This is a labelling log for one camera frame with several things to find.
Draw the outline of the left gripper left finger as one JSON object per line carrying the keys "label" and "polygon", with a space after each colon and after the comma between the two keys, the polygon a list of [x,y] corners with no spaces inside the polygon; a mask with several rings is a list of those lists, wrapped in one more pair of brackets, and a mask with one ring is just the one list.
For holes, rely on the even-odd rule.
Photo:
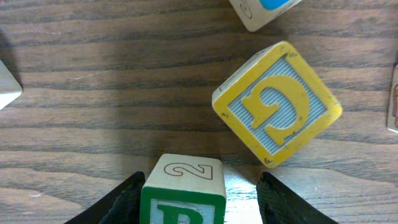
{"label": "left gripper left finger", "polygon": [[141,190],[145,181],[142,171],[135,172],[90,208],[65,224],[138,224]]}

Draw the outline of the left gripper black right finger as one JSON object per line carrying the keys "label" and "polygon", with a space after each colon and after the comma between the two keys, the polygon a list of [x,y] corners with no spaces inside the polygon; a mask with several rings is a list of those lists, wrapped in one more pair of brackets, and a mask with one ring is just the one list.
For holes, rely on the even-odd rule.
{"label": "left gripper black right finger", "polygon": [[338,224],[269,172],[261,174],[256,191],[265,224]]}

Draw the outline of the green B letter block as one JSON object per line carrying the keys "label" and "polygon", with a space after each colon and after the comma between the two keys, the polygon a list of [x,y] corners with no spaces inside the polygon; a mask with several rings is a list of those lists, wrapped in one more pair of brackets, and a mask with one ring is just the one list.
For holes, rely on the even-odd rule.
{"label": "green B letter block", "polygon": [[223,224],[225,212],[219,159],[163,154],[142,188],[139,223]]}

